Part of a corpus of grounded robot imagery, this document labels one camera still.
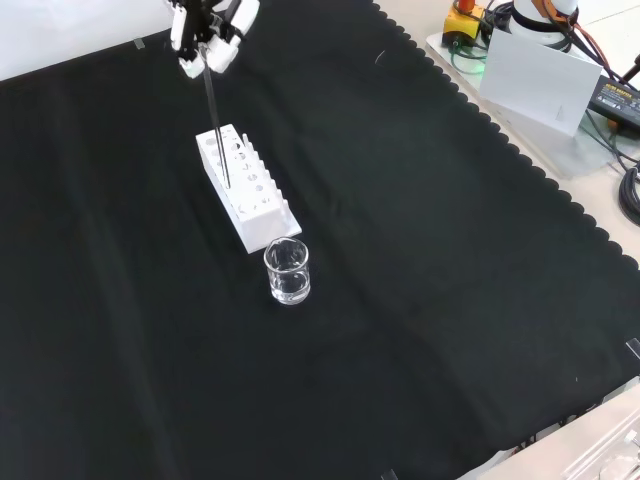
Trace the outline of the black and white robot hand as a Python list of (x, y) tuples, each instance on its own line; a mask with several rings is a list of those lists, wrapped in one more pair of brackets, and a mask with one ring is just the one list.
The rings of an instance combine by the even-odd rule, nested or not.
[(171, 46), (191, 79), (206, 68), (226, 71), (260, 9), (258, 0), (171, 0), (167, 5), (173, 13)]

